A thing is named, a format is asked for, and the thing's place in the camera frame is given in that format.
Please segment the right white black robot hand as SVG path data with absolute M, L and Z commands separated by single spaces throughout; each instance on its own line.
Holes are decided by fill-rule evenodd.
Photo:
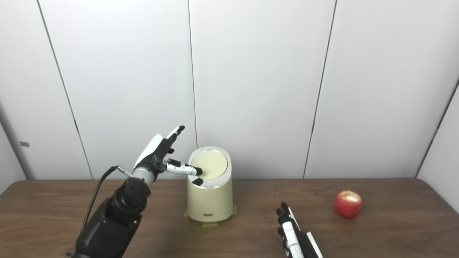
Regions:
M 290 206 L 284 201 L 276 209 L 278 234 L 288 258 L 322 258 L 323 255 L 311 232 L 302 231 Z

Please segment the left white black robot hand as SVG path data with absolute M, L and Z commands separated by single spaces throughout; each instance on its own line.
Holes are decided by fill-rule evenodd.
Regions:
M 202 175 L 201 168 L 175 159 L 165 159 L 168 154 L 174 152 L 172 145 L 184 129 L 185 126 L 183 125 L 176 127 L 167 137 L 163 137 L 160 134 L 155 135 L 136 161 L 132 177 L 142 178 L 141 174 L 146 173 L 156 180 L 158 175 L 163 172 L 181 175 Z

